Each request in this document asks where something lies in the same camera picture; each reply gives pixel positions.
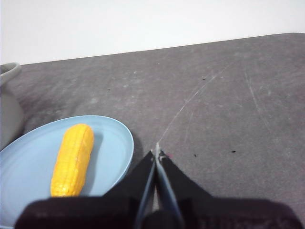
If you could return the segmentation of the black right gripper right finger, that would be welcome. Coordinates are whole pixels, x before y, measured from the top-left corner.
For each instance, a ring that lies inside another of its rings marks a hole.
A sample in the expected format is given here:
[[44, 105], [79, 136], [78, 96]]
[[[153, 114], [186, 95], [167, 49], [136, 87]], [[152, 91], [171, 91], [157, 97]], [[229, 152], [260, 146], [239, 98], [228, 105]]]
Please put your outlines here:
[[301, 229], [302, 222], [287, 205], [259, 198], [221, 198], [192, 181], [155, 148], [162, 207], [184, 229]]

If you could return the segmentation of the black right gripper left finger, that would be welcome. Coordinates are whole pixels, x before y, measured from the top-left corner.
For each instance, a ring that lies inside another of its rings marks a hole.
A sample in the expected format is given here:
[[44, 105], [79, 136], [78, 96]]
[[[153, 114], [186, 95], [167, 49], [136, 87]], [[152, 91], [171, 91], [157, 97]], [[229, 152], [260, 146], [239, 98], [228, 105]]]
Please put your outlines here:
[[29, 204], [17, 229], [134, 229], [150, 203], [155, 160], [152, 152], [102, 196], [49, 198]]

